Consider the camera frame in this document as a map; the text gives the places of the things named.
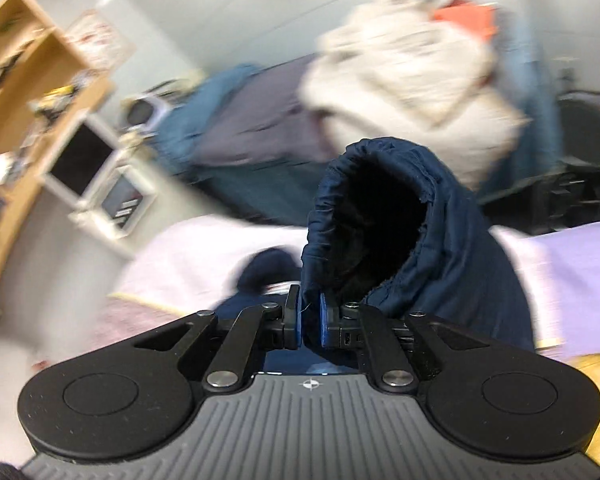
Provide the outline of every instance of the black office chair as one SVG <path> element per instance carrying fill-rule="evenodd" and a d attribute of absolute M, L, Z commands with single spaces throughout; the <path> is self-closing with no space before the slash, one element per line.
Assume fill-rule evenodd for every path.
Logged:
<path fill-rule="evenodd" d="M 536 234 L 600 221 L 600 94 L 568 92 L 558 107 L 563 168 L 537 185 Z"/>

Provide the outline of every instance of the orange fabric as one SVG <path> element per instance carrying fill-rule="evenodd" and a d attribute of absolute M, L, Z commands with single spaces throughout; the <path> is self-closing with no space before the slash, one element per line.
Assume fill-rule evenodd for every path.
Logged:
<path fill-rule="evenodd" d="M 493 8 L 490 6 L 462 3 L 443 7 L 433 13 L 433 19 L 453 22 L 485 42 L 491 41 L 491 37 L 498 31 L 493 25 Z"/>

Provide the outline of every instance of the wooden bookshelf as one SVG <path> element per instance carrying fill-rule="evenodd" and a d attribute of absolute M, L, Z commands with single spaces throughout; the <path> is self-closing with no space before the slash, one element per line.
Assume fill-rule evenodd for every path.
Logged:
<path fill-rule="evenodd" d="M 29 102 L 69 84 L 87 62 L 68 44 L 62 31 L 35 0 L 0 0 L 0 62 L 32 40 L 0 86 L 0 153 L 14 152 L 34 123 Z M 0 212 L 0 276 L 42 188 L 40 165 L 47 149 L 80 111 L 95 110 L 112 90 L 105 75 L 81 90 L 70 106 L 30 149 L 32 161 L 11 186 L 0 186 L 5 206 Z"/>

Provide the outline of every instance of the monitor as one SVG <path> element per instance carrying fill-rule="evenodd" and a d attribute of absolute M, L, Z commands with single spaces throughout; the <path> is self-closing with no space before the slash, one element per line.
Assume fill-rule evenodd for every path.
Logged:
<path fill-rule="evenodd" d="M 98 187 L 115 169 L 120 152 L 111 128 L 94 115 L 78 114 L 50 150 L 45 185 L 73 208 L 89 206 Z"/>

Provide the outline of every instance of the white cloth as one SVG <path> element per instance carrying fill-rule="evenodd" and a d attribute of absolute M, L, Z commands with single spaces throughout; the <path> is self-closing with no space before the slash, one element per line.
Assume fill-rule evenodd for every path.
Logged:
<path fill-rule="evenodd" d="M 430 20 L 423 0 L 376 0 L 318 40 L 329 62 L 356 73 L 429 123 L 444 121 L 493 66 L 487 44 L 450 22 Z"/>
<path fill-rule="evenodd" d="M 363 137 L 411 140 L 477 189 L 516 148 L 524 116 L 493 89 L 478 88 L 492 67 L 490 49 L 451 23 L 429 21 L 416 0 L 360 6 L 318 47 L 299 97 L 351 123 L 344 140 L 327 121 L 340 152 Z"/>
<path fill-rule="evenodd" d="M 235 293 L 243 268 L 264 249 L 281 247 L 300 265 L 306 233 L 220 215 L 185 220 L 155 237 L 126 266 L 111 296 L 183 316 L 209 310 Z"/>
<path fill-rule="evenodd" d="M 504 249 L 516 271 L 531 311 L 536 348 L 549 349 L 564 342 L 560 323 L 560 301 L 551 255 L 547 248 L 515 229 L 493 226 L 491 235 Z"/>

